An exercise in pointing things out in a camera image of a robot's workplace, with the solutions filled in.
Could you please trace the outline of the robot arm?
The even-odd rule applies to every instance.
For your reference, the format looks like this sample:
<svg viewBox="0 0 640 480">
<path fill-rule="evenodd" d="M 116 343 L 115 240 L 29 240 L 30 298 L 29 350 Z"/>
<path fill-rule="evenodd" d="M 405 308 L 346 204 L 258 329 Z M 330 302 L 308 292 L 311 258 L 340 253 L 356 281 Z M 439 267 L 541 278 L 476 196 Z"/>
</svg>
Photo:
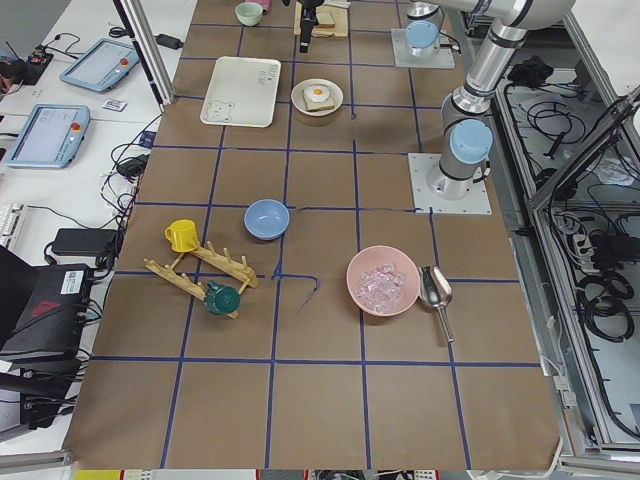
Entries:
<svg viewBox="0 0 640 480">
<path fill-rule="evenodd" d="M 489 110 L 499 79 L 529 31 L 559 22 L 573 5 L 564 0 L 416 1 L 409 9 L 412 20 L 438 16 L 442 7 L 493 19 L 464 83 L 443 101 L 444 148 L 426 176 L 436 195 L 450 201 L 467 196 L 493 144 L 492 131 L 481 116 Z"/>
<path fill-rule="evenodd" d="M 301 53 L 307 53 L 311 43 L 312 33 L 319 25 L 317 9 L 324 1 L 298 1 L 301 6 L 299 20 Z M 421 51 L 434 46 L 440 38 L 444 21 L 443 9 L 426 1 L 412 1 L 407 10 L 410 20 L 405 31 L 405 40 L 412 51 Z"/>
</svg>

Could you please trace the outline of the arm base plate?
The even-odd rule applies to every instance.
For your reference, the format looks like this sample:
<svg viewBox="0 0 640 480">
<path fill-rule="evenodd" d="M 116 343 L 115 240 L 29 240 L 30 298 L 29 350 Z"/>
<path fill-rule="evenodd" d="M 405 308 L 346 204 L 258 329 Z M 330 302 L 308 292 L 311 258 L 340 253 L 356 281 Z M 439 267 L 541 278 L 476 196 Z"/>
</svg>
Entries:
<svg viewBox="0 0 640 480">
<path fill-rule="evenodd" d="M 453 69 L 454 51 L 448 44 L 446 31 L 431 46 L 419 49 L 412 47 L 406 40 L 405 29 L 392 29 L 391 42 L 396 67 L 423 69 Z"/>
<path fill-rule="evenodd" d="M 440 169 L 440 154 L 409 153 L 414 210 L 422 214 L 491 215 L 480 166 L 466 180 L 453 180 Z"/>
</svg>

